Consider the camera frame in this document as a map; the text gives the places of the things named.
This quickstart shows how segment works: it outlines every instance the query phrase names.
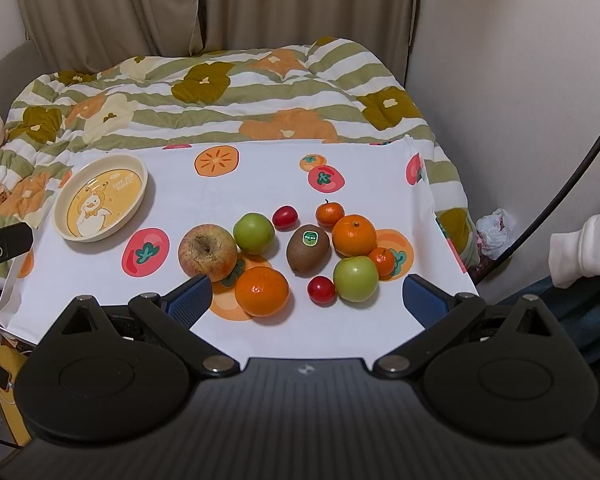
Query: red cherry tomato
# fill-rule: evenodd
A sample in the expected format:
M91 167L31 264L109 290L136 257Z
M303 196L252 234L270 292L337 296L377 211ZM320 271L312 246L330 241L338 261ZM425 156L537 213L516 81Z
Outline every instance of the red cherry tomato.
M289 205L282 206L271 218L277 229L287 229L298 221L298 212Z
M122 253L122 270L133 278L144 278L158 270L169 254L169 238L162 229L135 233Z
M306 291L311 301L320 305L331 303L336 297L336 286L324 276L316 276L312 279L307 285Z

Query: kiwi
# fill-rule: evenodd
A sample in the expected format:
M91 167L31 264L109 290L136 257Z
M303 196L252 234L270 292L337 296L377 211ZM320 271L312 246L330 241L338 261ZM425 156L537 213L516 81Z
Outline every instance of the kiwi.
M329 251L329 235L318 226L307 224L298 228L286 246L286 260L296 274L314 270Z

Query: blue gripper pad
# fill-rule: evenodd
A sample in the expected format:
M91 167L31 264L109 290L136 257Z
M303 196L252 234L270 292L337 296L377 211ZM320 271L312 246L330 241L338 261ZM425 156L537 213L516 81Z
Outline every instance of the blue gripper pad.
M452 296L416 274L410 274L402 283L402 302L425 329L446 316L454 301Z
M191 328L211 306L212 300L211 280L201 274L164 296L162 307L167 316Z

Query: green apple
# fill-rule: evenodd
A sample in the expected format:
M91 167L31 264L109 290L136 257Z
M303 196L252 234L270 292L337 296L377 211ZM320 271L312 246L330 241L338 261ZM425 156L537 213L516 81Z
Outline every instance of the green apple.
M378 288L378 269L368 256L344 258L333 269L333 284L343 300L361 303Z
M247 254L262 254L275 236L273 224L260 213L247 213L234 226L235 243Z

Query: person's arm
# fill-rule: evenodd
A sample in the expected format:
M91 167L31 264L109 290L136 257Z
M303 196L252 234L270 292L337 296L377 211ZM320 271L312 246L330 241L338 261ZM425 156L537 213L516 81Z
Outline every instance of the person's arm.
M583 276L600 276L600 215L589 218L580 231L551 235L549 270L558 288Z

